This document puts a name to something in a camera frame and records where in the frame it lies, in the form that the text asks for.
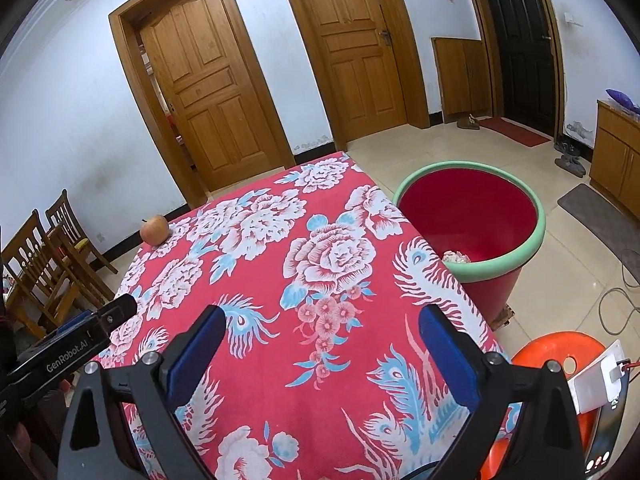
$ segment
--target orange plastic stool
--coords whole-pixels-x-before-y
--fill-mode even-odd
[[[515,365],[540,368],[549,359],[555,359],[564,368],[564,361],[571,358],[575,361],[575,370],[571,374],[564,373],[568,379],[589,365],[604,350],[605,346],[590,335],[581,332],[555,332],[543,335],[525,345],[511,362]],[[593,410],[578,415],[580,438],[585,450],[589,445],[597,414],[598,411]],[[507,451],[508,443],[508,439],[503,438],[492,446],[480,470],[481,480],[488,480],[496,475]]]

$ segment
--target door frame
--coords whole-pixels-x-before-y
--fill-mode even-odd
[[[504,115],[504,93],[502,92],[502,69],[500,67],[500,48],[495,33],[494,17],[491,14],[489,0],[471,0],[476,10],[476,19],[480,29],[480,39],[484,42],[489,66],[489,81],[491,84],[492,113],[494,117]],[[556,13],[551,0],[541,0],[546,22],[548,23],[551,56],[554,68],[554,86],[556,90],[556,117],[554,121],[554,140],[562,135],[564,127],[564,65],[562,63],[562,48]]]
[[[311,69],[314,72],[324,110],[334,136],[335,146],[338,150],[346,150],[346,132],[342,127],[342,121],[338,113],[337,97],[334,95],[329,71],[324,64],[322,53],[316,43],[311,20],[306,13],[302,0],[289,0],[289,3],[309,56]],[[380,6],[385,17],[386,26],[391,32],[407,122],[417,128],[428,128],[430,126],[429,110],[427,108],[427,95],[424,90],[424,79],[422,78],[422,67],[418,57],[414,30],[411,27],[409,13],[406,10],[404,0],[380,0]]]
[[[151,85],[151,79],[146,72],[136,39],[136,31],[140,22],[154,9],[164,5],[166,1],[129,0],[109,14],[109,23],[122,69],[151,138],[187,204],[191,208],[195,208],[207,201],[206,193],[194,175],[191,165],[180,148],[174,131],[162,110],[156,92]],[[236,0],[222,0],[222,2],[249,77],[254,84],[258,101],[264,111],[269,128],[274,134],[273,137],[280,153],[280,161],[285,168],[291,168],[296,165],[293,153],[271,99],[271,93],[255,55],[251,39],[244,26],[238,4]]]

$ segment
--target doorway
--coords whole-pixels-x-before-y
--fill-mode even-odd
[[[393,126],[429,125],[404,0],[289,0],[336,146]]]
[[[552,136],[554,64],[542,0],[488,0],[502,69],[505,117]]]
[[[203,203],[207,190],[294,165],[235,0],[129,0],[110,22],[138,107],[190,205]]]

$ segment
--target black door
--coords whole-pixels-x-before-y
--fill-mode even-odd
[[[556,96],[549,27],[541,0],[489,0],[500,47],[504,114],[554,134]]]

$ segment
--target gray cable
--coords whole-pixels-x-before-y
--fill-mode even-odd
[[[629,251],[631,253],[635,253],[638,256],[640,256],[640,253],[638,253],[637,251],[635,251],[633,249],[626,249],[626,251]],[[624,265],[622,265],[622,281],[625,284],[626,288],[638,288],[638,287],[640,287],[640,285],[631,285],[631,283],[627,283],[626,278],[625,278],[625,266]],[[631,304],[631,307],[633,307],[633,309],[631,310],[629,315],[626,317],[625,324],[622,326],[622,328],[618,332],[612,332],[611,330],[609,330],[607,328],[607,326],[604,324],[604,320],[602,319],[602,301],[604,301],[604,299],[609,294],[611,294],[612,292],[619,292],[620,294],[622,294],[626,298],[626,300]],[[602,295],[602,297],[600,298],[600,301],[598,302],[598,316],[600,317],[600,324],[602,325],[602,327],[605,330],[605,332],[607,332],[609,335],[620,335],[620,334],[622,334],[623,330],[629,324],[629,321],[631,320],[631,316],[633,316],[634,312],[640,312],[640,306],[635,306],[633,300],[626,293],[626,290],[624,288],[619,287],[619,286],[614,286],[613,288],[610,288],[607,292],[605,292]]]

